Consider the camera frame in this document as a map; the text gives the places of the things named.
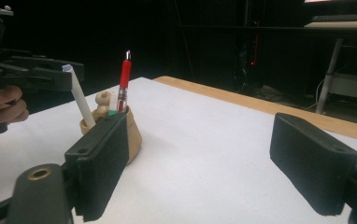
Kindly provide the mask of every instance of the human hand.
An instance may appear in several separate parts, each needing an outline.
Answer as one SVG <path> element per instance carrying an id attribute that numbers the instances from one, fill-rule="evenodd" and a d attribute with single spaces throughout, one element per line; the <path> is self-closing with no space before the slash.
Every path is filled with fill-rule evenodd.
<path id="1" fill-rule="evenodd" d="M 21 99 L 21 89 L 17 86 L 7 86 L 0 90 L 0 123 L 18 122 L 26 120 L 29 111 L 26 103 Z M 16 101 L 15 105 L 8 105 L 8 102 Z"/>

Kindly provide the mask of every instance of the white table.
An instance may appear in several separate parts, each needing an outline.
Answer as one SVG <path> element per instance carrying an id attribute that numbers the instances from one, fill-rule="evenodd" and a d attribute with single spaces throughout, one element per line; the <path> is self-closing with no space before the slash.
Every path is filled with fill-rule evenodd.
<path id="1" fill-rule="evenodd" d="M 145 78 L 130 81 L 128 105 L 143 145 L 95 223 L 348 222 L 347 206 L 338 217 L 314 212 L 270 160 L 273 115 Z M 0 201 L 24 170 L 64 162 L 80 120 L 71 102 L 0 134 Z M 357 150 L 356 139 L 331 134 Z"/>

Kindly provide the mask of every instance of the wooden pen holder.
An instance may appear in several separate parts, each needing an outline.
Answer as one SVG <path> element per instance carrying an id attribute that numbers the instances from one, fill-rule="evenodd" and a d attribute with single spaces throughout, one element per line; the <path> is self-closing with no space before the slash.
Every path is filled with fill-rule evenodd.
<path id="1" fill-rule="evenodd" d="M 102 118 L 105 118 L 108 115 L 108 104 L 109 97 L 111 93 L 108 91 L 101 91 L 96 95 L 96 102 L 98 104 L 97 109 L 92 111 L 92 116 L 94 121 L 97 123 Z M 127 130 L 128 130 L 128 144 L 129 144 L 129 160 L 126 165 L 129 165 L 132 160 L 136 157 L 138 152 L 141 149 L 141 143 L 143 141 L 141 133 L 138 130 L 137 124 L 135 122 L 135 117 L 132 113 L 132 109 L 127 106 L 126 108 L 126 121 L 127 121 Z M 79 123 L 80 130 L 82 134 L 87 133 L 91 128 L 86 126 L 84 120 Z"/>

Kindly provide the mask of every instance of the red pen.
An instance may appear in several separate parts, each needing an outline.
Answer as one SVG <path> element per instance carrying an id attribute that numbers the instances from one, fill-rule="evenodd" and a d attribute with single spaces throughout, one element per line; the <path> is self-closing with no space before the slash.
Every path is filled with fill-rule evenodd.
<path id="1" fill-rule="evenodd" d="M 118 92 L 117 112 L 125 113 L 127 104 L 127 91 L 129 85 L 130 69 L 132 62 L 130 61 L 130 50 L 126 51 L 126 58 L 122 63 L 120 90 Z"/>

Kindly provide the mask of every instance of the white marker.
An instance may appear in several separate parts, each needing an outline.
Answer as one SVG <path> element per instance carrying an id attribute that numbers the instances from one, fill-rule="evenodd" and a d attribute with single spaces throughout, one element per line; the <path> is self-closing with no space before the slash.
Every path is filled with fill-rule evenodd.
<path id="1" fill-rule="evenodd" d="M 83 120 L 87 127 L 92 128 L 94 122 L 91 109 L 89 109 L 88 103 L 86 102 L 85 95 L 83 94 L 82 88 L 79 85 L 79 80 L 77 78 L 76 72 L 74 71 L 73 66 L 71 64 L 66 64 L 62 66 L 64 72 L 71 73 L 72 78 L 72 89 L 71 92 L 74 95 L 74 99 L 76 99 L 77 105 L 79 106 L 79 111 L 82 114 Z"/>

